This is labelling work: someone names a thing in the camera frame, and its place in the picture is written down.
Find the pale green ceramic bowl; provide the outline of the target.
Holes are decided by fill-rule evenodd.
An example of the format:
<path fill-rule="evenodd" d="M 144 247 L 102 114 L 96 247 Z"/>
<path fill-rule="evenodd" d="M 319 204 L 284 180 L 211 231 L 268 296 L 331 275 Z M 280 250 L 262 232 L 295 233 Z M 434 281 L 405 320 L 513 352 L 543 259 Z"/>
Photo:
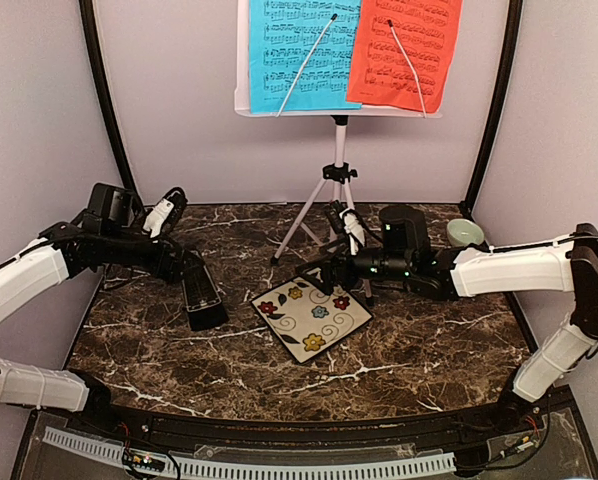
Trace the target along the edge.
<path fill-rule="evenodd" d="M 481 227 L 467 219 L 450 220 L 446 225 L 446 235 L 453 247 L 481 245 L 485 240 Z"/>

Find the floral square ceramic plate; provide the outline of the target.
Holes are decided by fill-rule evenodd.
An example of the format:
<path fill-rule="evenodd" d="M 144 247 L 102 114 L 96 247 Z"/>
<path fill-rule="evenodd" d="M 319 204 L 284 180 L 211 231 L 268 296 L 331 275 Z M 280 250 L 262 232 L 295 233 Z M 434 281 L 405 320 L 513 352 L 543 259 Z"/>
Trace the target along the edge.
<path fill-rule="evenodd" d="M 373 318 L 340 286 L 324 294 L 301 277 L 255 297 L 251 305 L 299 364 L 324 353 Z"/>

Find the white perforated music stand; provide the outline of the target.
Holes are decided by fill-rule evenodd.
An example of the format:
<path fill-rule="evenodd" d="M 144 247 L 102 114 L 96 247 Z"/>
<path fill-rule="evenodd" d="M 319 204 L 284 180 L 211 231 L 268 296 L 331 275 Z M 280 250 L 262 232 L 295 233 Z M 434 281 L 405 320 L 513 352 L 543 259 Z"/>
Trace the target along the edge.
<path fill-rule="evenodd" d="M 251 1 L 241 1 L 238 4 L 238 23 L 237 23 L 237 85 L 235 90 L 235 110 L 238 114 L 249 117 L 275 117 L 283 116 L 329 116 L 335 124 L 335 150 L 333 163 L 326 165 L 322 169 L 322 177 L 317 186 L 313 189 L 308 200 L 300 210 L 293 224 L 286 233 L 277 252 L 272 256 L 271 262 L 277 264 L 281 254 L 285 251 L 290 240 L 298 228 L 302 227 L 304 217 L 307 215 L 311 206 L 315 203 L 318 195 L 321 193 L 327 183 L 333 185 L 333 197 L 331 202 L 338 201 L 344 207 L 356 211 L 353 202 L 350 183 L 356 178 L 357 172 L 352 169 L 345 160 L 345 142 L 348 127 L 348 121 L 351 116 L 383 116 L 387 110 L 380 106 L 361 105 L 358 110 L 335 110 L 335 111 L 293 111 L 279 114 L 258 114 L 255 115 L 250 110 L 250 82 L 249 82 L 249 3 Z M 331 239 L 328 243 L 321 246 L 322 256 L 315 260 L 319 261 L 327 255 L 327 245 L 338 240 L 339 236 L 331 229 Z M 367 240 L 372 236 L 369 229 L 364 236 L 366 246 Z"/>

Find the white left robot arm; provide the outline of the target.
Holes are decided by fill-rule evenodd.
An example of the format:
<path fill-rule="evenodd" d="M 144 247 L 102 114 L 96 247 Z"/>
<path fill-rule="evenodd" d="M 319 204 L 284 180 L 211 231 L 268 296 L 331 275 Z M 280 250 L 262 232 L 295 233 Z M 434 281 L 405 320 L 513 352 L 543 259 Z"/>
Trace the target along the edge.
<path fill-rule="evenodd" d="M 86 270 L 123 266 L 178 284 L 194 331 L 227 322 L 228 314 L 201 254 L 170 235 L 187 205 L 180 187 L 150 210 L 137 194 L 113 185 L 93 186 L 88 205 L 72 221 L 43 230 L 0 265 L 0 324 L 38 295 Z M 0 358 L 0 404 L 80 412 L 99 436 L 120 427 L 110 390 L 81 371 L 50 370 Z"/>

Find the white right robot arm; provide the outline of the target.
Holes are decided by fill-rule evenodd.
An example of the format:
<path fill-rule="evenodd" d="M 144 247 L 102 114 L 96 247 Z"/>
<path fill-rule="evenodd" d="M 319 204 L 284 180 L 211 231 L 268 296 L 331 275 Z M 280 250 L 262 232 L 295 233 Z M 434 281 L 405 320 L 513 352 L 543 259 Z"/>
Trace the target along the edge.
<path fill-rule="evenodd" d="M 598 231 L 591 224 L 538 243 L 489 247 L 477 241 L 434 249 L 424 213 L 391 205 L 379 215 L 379 246 L 368 247 L 369 229 L 355 210 L 333 201 L 325 213 L 339 238 L 327 245 L 320 267 L 324 293 L 368 280 L 400 282 L 432 300 L 534 290 L 574 294 L 573 311 L 517 370 L 508 388 L 512 395 L 490 410 L 489 424 L 500 434 L 513 432 L 528 416 L 527 403 L 598 346 Z"/>

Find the blue sheet music paper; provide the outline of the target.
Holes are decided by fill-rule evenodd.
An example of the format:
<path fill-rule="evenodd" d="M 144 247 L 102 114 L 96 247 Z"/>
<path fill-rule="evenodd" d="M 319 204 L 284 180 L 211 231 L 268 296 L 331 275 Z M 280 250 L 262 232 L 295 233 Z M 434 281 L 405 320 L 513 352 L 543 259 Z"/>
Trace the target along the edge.
<path fill-rule="evenodd" d="M 360 11 L 359 1 L 251 1 L 251 112 L 360 109 L 347 100 Z"/>

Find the black metronome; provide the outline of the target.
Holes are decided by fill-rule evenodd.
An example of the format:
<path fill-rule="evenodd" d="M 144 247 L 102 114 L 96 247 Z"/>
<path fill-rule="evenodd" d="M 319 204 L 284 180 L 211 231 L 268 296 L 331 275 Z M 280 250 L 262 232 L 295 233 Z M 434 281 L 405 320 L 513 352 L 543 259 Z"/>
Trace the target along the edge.
<path fill-rule="evenodd" d="M 184 308 L 192 331 L 217 328 L 229 316 L 203 259 L 185 250 L 182 258 Z"/>

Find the red sheet music paper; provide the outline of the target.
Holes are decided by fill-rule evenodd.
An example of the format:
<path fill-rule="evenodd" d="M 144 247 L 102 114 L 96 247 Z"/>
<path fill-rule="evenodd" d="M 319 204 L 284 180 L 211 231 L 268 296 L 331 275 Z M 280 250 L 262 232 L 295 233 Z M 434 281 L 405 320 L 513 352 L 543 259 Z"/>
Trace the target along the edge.
<path fill-rule="evenodd" d="M 346 100 L 437 113 L 462 7 L 461 0 L 363 1 Z"/>

